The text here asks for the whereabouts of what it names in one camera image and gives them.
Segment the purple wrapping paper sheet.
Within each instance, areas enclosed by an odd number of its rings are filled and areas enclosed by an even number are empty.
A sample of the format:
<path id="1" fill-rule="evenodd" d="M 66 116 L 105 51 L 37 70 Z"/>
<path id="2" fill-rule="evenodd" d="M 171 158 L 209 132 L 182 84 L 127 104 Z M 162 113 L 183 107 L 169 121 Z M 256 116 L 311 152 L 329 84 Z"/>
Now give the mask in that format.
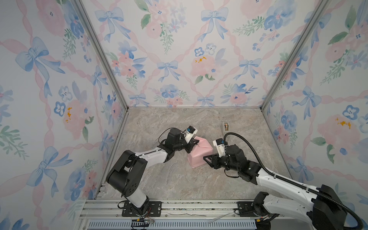
<path id="1" fill-rule="evenodd" d="M 193 147 L 192 151 L 188 154 L 187 159 L 189 165 L 192 168 L 197 168 L 206 164 L 203 157 L 213 154 L 212 145 L 204 138 L 195 137 L 194 140 L 199 142 Z"/>

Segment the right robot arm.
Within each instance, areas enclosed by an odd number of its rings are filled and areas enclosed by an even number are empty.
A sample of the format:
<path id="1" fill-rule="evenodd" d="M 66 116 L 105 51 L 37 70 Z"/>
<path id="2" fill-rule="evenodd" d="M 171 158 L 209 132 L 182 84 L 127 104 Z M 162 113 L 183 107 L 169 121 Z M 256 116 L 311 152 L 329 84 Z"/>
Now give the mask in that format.
<path id="1" fill-rule="evenodd" d="M 304 221 L 316 230 L 344 228 L 347 211 L 338 205 L 340 200 L 330 187 L 307 186 L 277 173 L 268 173 L 259 163 L 247 160 L 236 145 L 221 148 L 220 152 L 203 159 L 213 169 L 236 171 L 238 178 L 286 196 L 280 198 L 259 192 L 247 210 L 239 212 L 240 215 L 252 214 L 260 217 L 260 222 L 265 222 L 264 217 L 271 219 L 278 214 Z"/>

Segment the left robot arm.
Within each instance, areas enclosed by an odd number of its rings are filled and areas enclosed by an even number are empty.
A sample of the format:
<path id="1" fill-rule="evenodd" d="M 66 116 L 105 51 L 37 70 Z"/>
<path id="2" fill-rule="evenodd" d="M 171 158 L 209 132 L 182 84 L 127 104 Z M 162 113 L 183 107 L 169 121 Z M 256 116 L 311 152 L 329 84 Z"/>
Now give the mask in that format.
<path id="1" fill-rule="evenodd" d="M 199 143 L 194 139 L 197 129 L 189 126 L 185 131 L 172 127 L 167 138 L 159 140 L 159 145 L 149 151 L 133 152 L 126 150 L 109 171 L 106 182 L 136 209 L 144 212 L 148 208 L 149 198 L 139 189 L 145 170 L 156 164 L 169 161 L 177 151 L 190 153 Z"/>

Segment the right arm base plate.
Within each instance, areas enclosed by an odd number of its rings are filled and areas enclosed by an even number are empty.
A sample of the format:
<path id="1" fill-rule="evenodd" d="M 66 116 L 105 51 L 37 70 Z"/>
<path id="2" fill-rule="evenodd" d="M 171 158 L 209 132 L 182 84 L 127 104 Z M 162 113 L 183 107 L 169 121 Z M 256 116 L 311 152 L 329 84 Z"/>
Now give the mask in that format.
<path id="1" fill-rule="evenodd" d="M 274 214 L 271 214 L 266 210 L 261 203 L 253 203 L 253 201 L 240 201 L 237 202 L 237 208 L 234 209 L 234 213 L 241 217 L 259 217 L 266 218 L 269 215 L 272 217 Z"/>

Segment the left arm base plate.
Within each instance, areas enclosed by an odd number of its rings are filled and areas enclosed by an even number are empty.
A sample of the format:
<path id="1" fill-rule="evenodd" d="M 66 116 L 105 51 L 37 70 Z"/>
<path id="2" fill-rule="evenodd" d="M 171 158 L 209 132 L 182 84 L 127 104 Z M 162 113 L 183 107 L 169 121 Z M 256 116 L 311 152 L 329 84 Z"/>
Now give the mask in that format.
<path id="1" fill-rule="evenodd" d="M 122 217 L 160 217 L 162 211 L 161 201 L 146 201 L 140 208 L 134 206 L 130 201 L 125 201 L 122 209 Z"/>

